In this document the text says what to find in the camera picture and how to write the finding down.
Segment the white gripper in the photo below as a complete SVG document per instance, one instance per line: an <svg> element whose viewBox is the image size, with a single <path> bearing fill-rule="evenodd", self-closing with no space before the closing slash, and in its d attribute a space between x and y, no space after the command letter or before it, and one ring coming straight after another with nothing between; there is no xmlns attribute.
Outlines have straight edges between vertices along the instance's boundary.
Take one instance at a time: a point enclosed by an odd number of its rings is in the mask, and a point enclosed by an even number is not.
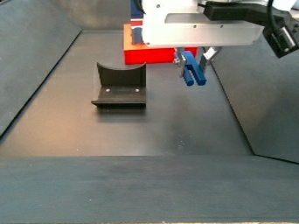
<svg viewBox="0 0 299 224"><path fill-rule="evenodd" d="M148 47L176 47L174 64L183 77L186 58L183 47L210 46L200 56L206 72L222 46L251 45L263 27L246 21L210 21L203 15L199 0L143 0L143 41Z"/></svg>

